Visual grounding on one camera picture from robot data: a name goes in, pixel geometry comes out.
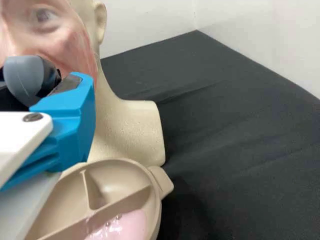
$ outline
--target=black mat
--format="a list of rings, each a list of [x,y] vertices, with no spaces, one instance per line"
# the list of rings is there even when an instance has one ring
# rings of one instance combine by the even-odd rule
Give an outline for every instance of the black mat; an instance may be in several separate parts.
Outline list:
[[[160,110],[175,190],[159,240],[320,239],[320,101],[195,31],[106,58]]]

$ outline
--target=pink gel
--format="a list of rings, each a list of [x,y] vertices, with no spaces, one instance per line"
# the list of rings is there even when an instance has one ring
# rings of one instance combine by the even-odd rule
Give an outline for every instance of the pink gel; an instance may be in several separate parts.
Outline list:
[[[144,240],[146,216],[142,210],[123,214],[120,219],[112,219],[85,240]]]

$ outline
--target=blue bracket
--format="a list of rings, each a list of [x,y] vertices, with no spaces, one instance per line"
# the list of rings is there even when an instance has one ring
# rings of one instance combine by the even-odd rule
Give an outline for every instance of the blue bracket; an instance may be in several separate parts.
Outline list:
[[[70,75],[81,78],[76,88],[49,95],[30,107],[30,112],[50,115],[53,130],[0,192],[37,174],[62,172],[87,161],[96,129],[94,81],[83,73]]]

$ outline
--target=metal screw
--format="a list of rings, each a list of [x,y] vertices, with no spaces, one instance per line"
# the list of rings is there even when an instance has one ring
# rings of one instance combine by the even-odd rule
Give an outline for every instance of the metal screw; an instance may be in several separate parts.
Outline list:
[[[23,117],[23,121],[24,122],[35,122],[35,121],[38,121],[43,118],[44,118],[44,116],[40,113],[30,113],[30,114]]]

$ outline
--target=transparent face mask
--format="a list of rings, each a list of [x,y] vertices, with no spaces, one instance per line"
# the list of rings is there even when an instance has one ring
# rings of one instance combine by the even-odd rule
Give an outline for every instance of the transparent face mask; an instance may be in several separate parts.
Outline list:
[[[38,55],[62,77],[98,67],[86,28],[66,0],[0,0],[0,65],[9,56]]]

